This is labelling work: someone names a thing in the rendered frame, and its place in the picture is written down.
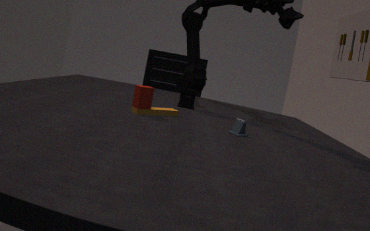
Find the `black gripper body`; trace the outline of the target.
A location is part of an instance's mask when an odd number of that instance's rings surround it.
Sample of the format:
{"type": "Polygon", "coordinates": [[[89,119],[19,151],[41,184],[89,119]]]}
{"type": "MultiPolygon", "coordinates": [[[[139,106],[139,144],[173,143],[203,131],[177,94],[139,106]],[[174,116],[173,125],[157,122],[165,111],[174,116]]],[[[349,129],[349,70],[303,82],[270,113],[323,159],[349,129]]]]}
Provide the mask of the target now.
{"type": "Polygon", "coordinates": [[[272,15],[275,15],[277,12],[280,18],[278,19],[280,24],[283,26],[285,29],[290,29],[292,24],[294,23],[295,20],[290,22],[288,25],[284,24],[282,19],[284,16],[287,14],[289,8],[283,9],[283,4],[269,4],[267,0],[255,0],[256,6],[263,12],[265,13],[266,11],[269,11],[272,15]]]}

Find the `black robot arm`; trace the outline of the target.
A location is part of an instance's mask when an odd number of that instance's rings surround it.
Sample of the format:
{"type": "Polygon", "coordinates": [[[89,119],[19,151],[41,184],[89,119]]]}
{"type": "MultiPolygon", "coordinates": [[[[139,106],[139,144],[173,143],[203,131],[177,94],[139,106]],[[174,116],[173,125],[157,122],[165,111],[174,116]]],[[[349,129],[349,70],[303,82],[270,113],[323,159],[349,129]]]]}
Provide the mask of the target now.
{"type": "Polygon", "coordinates": [[[202,69],[200,62],[199,31],[203,26],[203,21],[207,17],[209,8],[223,5],[243,6],[243,9],[250,13],[253,7],[259,9],[256,6],[255,0],[197,0],[186,8],[182,14],[182,25],[187,33],[188,66],[183,78],[176,84],[177,90],[181,90],[178,107],[194,110],[196,93],[201,94],[206,84],[207,71],[202,69]],[[194,12],[200,7],[203,7],[202,13],[194,12]]]}

